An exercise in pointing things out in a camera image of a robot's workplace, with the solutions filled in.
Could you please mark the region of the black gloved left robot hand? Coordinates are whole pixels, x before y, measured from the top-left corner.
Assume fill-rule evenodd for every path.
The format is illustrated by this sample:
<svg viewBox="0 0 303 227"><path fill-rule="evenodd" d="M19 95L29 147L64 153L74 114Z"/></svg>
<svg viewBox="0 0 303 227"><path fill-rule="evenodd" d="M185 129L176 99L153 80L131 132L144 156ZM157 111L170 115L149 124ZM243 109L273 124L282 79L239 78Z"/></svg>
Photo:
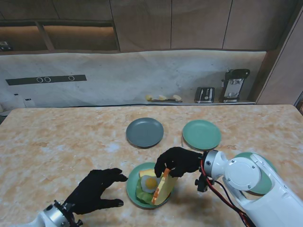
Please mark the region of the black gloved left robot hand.
<svg viewBox="0 0 303 227"><path fill-rule="evenodd" d="M91 170L64 202L72 204L71 212L77 215L122 207L124 202L121 199L101 199L101 195L113 183L126 181L127 177L119 168Z"/></svg>

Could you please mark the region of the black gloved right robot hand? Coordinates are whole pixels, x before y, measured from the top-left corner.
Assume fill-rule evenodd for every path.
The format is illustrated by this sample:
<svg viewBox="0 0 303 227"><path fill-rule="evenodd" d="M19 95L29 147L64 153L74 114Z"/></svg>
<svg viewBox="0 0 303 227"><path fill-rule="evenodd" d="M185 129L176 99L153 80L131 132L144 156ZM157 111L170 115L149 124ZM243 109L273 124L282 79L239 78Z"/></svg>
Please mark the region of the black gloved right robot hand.
<svg viewBox="0 0 303 227"><path fill-rule="evenodd" d="M201 153L182 147L172 147L158 157L154 172L160 177L167 168L171 177L182 177L185 173L197 171L202 157Z"/></svg>

